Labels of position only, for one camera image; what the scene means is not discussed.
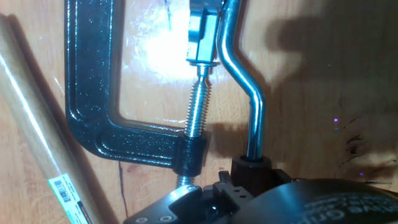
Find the metal clamp jaw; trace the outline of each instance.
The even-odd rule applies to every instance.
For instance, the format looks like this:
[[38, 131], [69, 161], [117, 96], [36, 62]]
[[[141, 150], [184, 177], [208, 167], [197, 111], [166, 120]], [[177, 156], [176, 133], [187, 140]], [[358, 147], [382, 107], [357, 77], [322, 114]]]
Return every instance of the metal clamp jaw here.
[[[247, 157], [256, 160], [261, 158], [265, 102], [233, 51], [240, 4], [241, 0], [191, 0], [187, 60], [198, 67], [199, 78], [208, 75], [217, 44], [221, 62], [251, 98]], [[194, 125], [190, 134], [189, 128], [129, 121], [117, 112], [123, 1], [65, 0], [65, 10], [66, 116], [76, 140], [103, 158], [198, 175], [206, 138], [192, 134]]]

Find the black plastic base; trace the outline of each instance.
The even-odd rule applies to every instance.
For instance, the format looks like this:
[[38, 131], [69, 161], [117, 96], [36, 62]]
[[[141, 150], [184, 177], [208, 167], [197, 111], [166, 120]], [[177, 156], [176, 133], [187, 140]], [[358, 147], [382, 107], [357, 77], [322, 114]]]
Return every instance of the black plastic base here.
[[273, 188], [272, 163], [266, 157], [260, 161], [236, 157], [232, 160], [231, 178], [234, 186], [242, 186], [256, 197]]

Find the black machine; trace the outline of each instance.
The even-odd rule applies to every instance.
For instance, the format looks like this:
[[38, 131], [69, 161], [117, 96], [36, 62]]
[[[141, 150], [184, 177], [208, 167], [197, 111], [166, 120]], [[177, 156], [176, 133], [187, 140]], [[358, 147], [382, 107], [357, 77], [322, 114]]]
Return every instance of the black machine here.
[[[191, 0], [187, 61], [198, 68], [187, 127], [128, 121], [117, 112], [124, 1], [65, 0], [66, 114], [77, 141], [107, 159], [173, 169], [178, 188], [125, 221], [133, 223], [393, 223], [395, 193], [334, 179], [293, 180], [261, 156], [265, 97], [234, 52], [243, 0]], [[248, 148], [231, 175], [201, 189], [206, 78], [214, 55], [250, 97]]]

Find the threaded screw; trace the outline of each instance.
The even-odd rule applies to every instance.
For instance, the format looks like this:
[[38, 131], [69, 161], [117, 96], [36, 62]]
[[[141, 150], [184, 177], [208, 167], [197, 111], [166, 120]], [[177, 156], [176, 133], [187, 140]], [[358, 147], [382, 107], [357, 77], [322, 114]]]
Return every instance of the threaded screw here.
[[[206, 83], [210, 73], [211, 65], [197, 65], [198, 80], [192, 85], [191, 97], [188, 106], [187, 122], [184, 135], [190, 138], [197, 138], [201, 135], [206, 115], [209, 86]], [[177, 177], [177, 188], [183, 185], [193, 184], [194, 177]]]

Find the metal bolt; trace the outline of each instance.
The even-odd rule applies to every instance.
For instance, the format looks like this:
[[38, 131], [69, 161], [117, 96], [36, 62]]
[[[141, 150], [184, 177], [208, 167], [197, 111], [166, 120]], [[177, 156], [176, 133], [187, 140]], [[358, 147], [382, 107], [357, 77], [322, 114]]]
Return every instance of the metal bolt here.
[[162, 218], [159, 219], [161, 222], [171, 222], [173, 220], [173, 217], [170, 215], [163, 216]]
[[177, 188], [184, 185], [193, 185], [195, 178], [193, 177], [185, 177], [185, 176], [177, 176]]
[[[196, 64], [198, 67], [198, 80], [192, 85], [191, 97], [188, 106], [187, 122], [184, 135], [190, 138], [197, 138], [201, 135], [206, 115], [207, 99], [209, 86], [206, 83], [207, 76], [210, 74], [210, 67], [215, 64]], [[194, 177], [177, 177], [177, 188], [184, 185], [192, 185]]]
[[141, 217], [136, 219], [136, 223], [145, 223], [148, 221], [147, 217]]

